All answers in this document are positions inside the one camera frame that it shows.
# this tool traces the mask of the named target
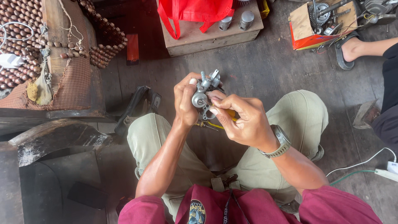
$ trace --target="wristwatch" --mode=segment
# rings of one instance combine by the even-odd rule
[[[275,152],[271,152],[271,153],[265,153],[265,152],[263,152],[261,150],[258,150],[258,151],[260,151],[261,154],[263,154],[267,158],[273,158],[273,157],[281,156],[282,154],[284,154],[289,149],[289,147],[291,145],[289,137],[282,130],[282,128],[279,127],[279,125],[272,124],[271,125],[271,129],[274,132],[274,134],[275,134],[276,138],[278,139],[278,141],[280,142],[281,146]]]

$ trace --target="gear sprocket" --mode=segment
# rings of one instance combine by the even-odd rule
[[[328,8],[329,5],[321,2],[321,3],[316,3],[315,7],[316,7],[316,12],[319,13],[320,11]],[[308,7],[308,12],[310,14],[310,21],[311,21],[311,26],[313,29],[316,28],[316,23],[318,23],[318,26],[322,26],[323,24],[325,24],[328,21],[328,19],[330,17],[330,12],[328,12],[322,16],[318,16],[317,18],[315,18],[314,5],[310,5]]]

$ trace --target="red bag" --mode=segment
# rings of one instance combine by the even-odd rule
[[[159,0],[158,13],[167,31],[174,39],[181,35],[179,20],[204,22],[200,27],[202,33],[215,22],[226,16],[233,16],[233,0]],[[173,20],[176,33],[169,21]]]

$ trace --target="green wire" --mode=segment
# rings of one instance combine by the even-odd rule
[[[355,171],[355,172],[352,172],[352,173],[348,174],[348,175],[345,176],[345,177],[342,177],[342,178],[340,178],[340,179],[334,181],[334,182],[331,183],[330,185],[331,185],[331,186],[332,186],[332,185],[335,185],[335,184],[337,184],[338,182],[344,180],[345,178],[347,178],[347,177],[353,175],[354,173],[360,173],[360,172],[373,172],[373,173],[377,173],[377,171],[375,171],[375,170],[360,170],[360,171]]]

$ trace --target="shirt logo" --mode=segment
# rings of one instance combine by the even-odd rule
[[[187,224],[204,224],[206,220],[206,211],[203,204],[198,200],[191,200],[189,208],[189,219]]]

